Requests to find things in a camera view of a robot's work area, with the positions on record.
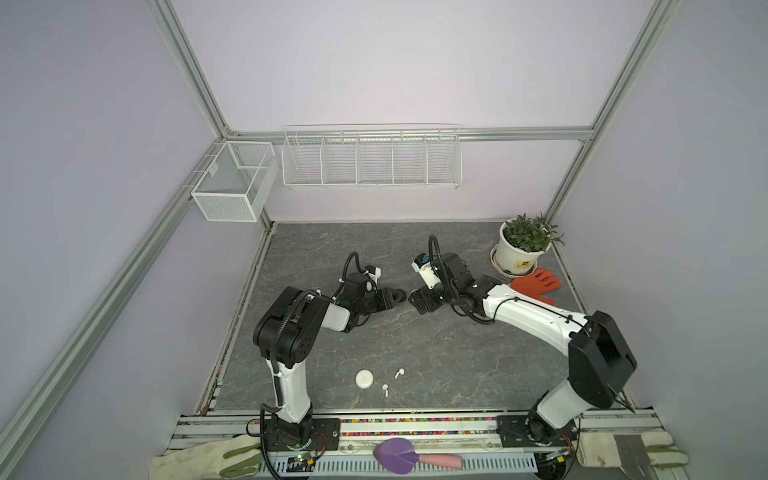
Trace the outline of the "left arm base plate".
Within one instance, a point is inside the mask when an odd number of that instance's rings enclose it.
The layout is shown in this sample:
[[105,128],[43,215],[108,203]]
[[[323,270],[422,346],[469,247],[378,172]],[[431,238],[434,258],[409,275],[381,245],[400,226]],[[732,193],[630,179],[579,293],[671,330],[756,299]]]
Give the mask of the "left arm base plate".
[[293,424],[268,418],[263,427],[264,444],[270,452],[335,451],[341,439],[339,418],[310,418]]

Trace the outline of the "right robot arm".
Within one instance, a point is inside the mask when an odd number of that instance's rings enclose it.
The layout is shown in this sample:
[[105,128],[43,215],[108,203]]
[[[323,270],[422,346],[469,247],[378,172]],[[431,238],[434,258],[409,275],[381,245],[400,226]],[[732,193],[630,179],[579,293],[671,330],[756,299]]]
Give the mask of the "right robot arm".
[[525,417],[519,434],[531,442],[549,445],[584,412],[623,402],[621,393],[637,361],[609,314],[597,310],[586,315],[549,306],[495,278],[475,277],[458,255],[441,252],[434,234],[412,268],[424,282],[408,296],[419,314],[447,305],[480,325],[512,325],[567,358],[567,377],[543,394]]

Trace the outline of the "white earbud charging case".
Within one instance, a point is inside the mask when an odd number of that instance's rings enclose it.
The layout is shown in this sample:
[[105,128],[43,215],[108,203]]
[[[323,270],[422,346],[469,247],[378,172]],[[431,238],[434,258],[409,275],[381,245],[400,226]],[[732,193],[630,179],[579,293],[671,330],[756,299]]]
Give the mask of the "white earbud charging case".
[[360,389],[369,389],[374,384],[374,375],[368,369],[361,369],[355,375],[355,384]]

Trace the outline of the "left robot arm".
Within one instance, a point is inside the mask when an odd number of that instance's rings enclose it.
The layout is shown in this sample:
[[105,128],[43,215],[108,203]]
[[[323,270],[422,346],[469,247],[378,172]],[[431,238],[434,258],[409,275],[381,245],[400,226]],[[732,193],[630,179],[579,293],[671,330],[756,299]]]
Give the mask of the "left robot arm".
[[260,431],[291,447],[305,446],[316,432],[307,390],[305,361],[323,329],[349,333],[372,315],[393,309],[406,299],[402,289],[381,287],[381,269],[360,265],[353,251],[345,260],[336,290],[288,286],[257,323],[253,343],[271,375],[275,404]]

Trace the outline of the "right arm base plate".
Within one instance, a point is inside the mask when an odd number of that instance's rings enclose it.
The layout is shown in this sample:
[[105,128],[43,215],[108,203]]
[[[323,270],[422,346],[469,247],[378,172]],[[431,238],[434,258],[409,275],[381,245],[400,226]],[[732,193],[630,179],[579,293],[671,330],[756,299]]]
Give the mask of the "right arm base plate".
[[573,420],[565,427],[555,429],[543,420],[512,414],[496,418],[496,433],[505,448],[567,447],[577,441],[579,429]]

